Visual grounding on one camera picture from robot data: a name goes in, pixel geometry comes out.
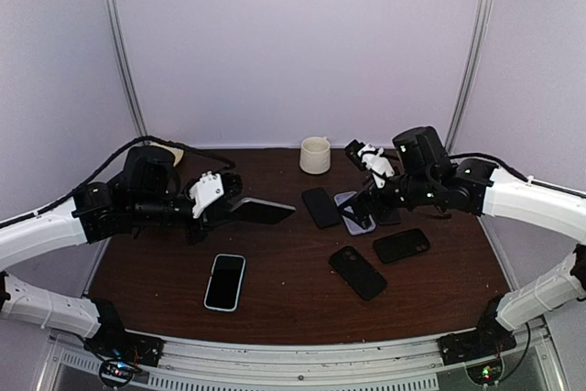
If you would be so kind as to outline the lilac silicone phone case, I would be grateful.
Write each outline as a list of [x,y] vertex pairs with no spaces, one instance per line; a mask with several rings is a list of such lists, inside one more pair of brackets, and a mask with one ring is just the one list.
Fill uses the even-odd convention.
[[372,216],[368,217],[370,221],[367,227],[362,227],[360,224],[356,223],[353,219],[355,218],[353,208],[348,205],[341,209],[341,206],[349,201],[353,196],[356,195],[355,191],[346,191],[342,193],[335,194],[333,196],[334,203],[339,211],[340,216],[346,226],[348,233],[352,236],[368,234],[373,232],[376,228],[376,224],[374,222],[374,218]]

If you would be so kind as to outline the black phone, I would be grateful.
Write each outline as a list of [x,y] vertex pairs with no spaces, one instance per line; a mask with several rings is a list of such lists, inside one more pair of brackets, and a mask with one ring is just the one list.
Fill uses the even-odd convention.
[[336,226],[342,222],[336,206],[324,188],[304,190],[301,199],[319,229]]
[[230,213],[236,221],[275,225],[296,211],[296,207],[292,205],[245,197],[231,208]]

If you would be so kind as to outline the purple smartphone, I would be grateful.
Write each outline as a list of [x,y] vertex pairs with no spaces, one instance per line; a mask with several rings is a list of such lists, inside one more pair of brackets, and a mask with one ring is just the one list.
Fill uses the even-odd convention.
[[390,212],[378,214],[375,220],[378,225],[390,226],[400,224],[402,218],[399,210],[392,210]]

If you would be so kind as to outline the black phone case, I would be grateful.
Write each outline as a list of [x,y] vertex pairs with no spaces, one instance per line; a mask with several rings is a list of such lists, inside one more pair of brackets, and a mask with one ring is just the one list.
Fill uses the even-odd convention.
[[333,253],[329,264],[362,300],[374,299],[387,288],[385,278],[352,246]]
[[431,247],[427,236],[418,228],[374,240],[373,249],[384,264],[426,253]]

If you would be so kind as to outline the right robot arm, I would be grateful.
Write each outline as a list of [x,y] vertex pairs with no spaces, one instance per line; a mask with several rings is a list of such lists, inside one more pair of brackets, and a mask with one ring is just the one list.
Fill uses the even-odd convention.
[[470,335],[475,354],[488,355],[505,332],[572,301],[585,299],[585,195],[523,175],[503,160],[481,153],[452,156],[436,129],[419,126],[393,139],[401,169],[381,147],[353,140],[344,152],[368,180],[346,203],[353,221],[370,225],[375,212],[433,206],[477,217],[528,223],[576,241],[554,268],[524,287],[489,302],[479,329]]

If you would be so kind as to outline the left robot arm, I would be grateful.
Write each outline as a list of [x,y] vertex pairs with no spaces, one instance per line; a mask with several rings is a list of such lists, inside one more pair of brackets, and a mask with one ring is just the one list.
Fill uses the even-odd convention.
[[63,248],[99,243],[147,227],[180,228],[199,242],[229,215],[242,179],[228,162],[183,184],[175,157],[161,145],[131,147],[120,173],[94,178],[45,207],[1,224],[1,317],[94,340],[113,358],[131,351],[115,306],[32,286],[6,270]]

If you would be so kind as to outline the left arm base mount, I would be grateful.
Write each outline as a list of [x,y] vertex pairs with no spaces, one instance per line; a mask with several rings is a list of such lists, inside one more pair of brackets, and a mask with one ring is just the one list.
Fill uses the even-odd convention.
[[87,350],[104,359],[125,361],[131,365],[157,367],[164,342],[158,337],[138,333],[126,333],[121,341],[102,337],[83,340]]

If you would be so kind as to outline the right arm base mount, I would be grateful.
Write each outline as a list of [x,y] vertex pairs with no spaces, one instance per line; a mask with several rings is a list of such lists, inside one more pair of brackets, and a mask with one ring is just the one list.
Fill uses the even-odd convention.
[[517,342],[511,333],[493,336],[477,329],[460,333],[449,333],[438,339],[439,353],[444,365],[467,363],[516,348]]

